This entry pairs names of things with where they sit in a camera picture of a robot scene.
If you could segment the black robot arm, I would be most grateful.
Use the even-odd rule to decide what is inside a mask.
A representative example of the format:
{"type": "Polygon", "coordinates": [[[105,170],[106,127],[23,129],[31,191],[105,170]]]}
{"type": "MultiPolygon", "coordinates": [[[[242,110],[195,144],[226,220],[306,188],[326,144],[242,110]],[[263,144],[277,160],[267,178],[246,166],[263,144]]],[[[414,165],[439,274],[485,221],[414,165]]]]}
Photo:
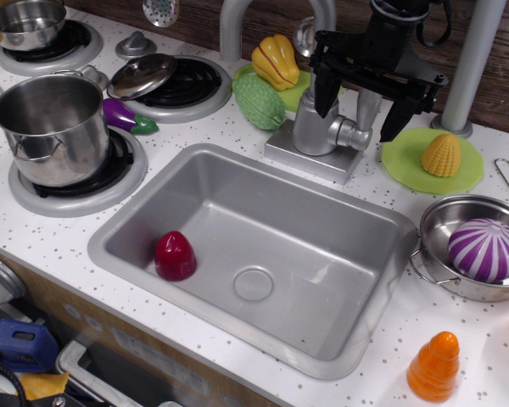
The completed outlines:
{"type": "Polygon", "coordinates": [[[423,21],[432,1],[371,1],[372,16],[363,33],[319,30],[310,57],[314,70],[315,111],[326,117],[342,83],[392,100],[381,141],[391,142],[415,114],[429,113],[448,78],[420,59],[411,46],[416,36],[426,47],[437,47],[450,36],[448,27],[436,42],[423,38],[423,21]]]}

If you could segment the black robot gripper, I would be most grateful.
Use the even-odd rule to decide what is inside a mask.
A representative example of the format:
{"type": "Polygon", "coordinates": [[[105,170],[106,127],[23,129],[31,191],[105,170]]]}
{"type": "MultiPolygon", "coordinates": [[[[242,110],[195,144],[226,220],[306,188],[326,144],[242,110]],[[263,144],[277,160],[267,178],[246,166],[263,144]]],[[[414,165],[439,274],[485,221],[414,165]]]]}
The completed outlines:
{"type": "Polygon", "coordinates": [[[349,82],[393,100],[380,131],[392,142],[417,113],[433,104],[446,76],[414,51],[427,12],[374,12],[363,33],[320,30],[310,67],[316,76],[315,109],[325,118],[342,83],[349,82]]]}

